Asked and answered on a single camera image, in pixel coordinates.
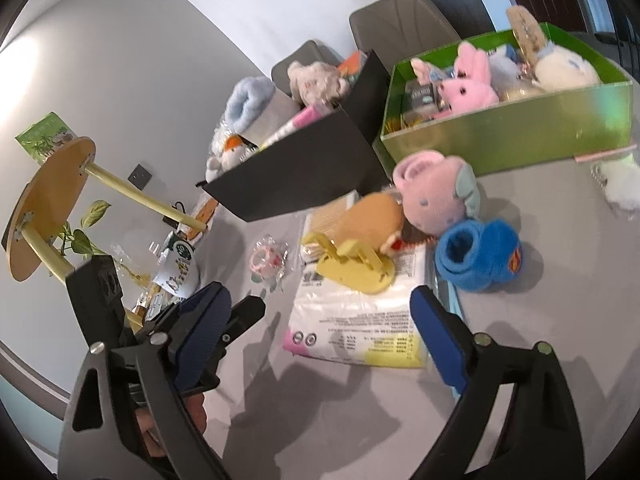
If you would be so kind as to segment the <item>person's left hand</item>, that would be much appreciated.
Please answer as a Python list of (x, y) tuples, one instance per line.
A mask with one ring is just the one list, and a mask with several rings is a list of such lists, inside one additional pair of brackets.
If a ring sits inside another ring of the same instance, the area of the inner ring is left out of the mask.
[(202, 436), (207, 428), (207, 414), (204, 406), (203, 393), (195, 393), (192, 396), (184, 396), (181, 399), (180, 414), (171, 416), (170, 419), (162, 417), (160, 424), (154, 415), (157, 410), (137, 408), (134, 411), (141, 437), (152, 458), (161, 458), (166, 455), (165, 444), (173, 437), (183, 437), (185, 434), (199, 434)]

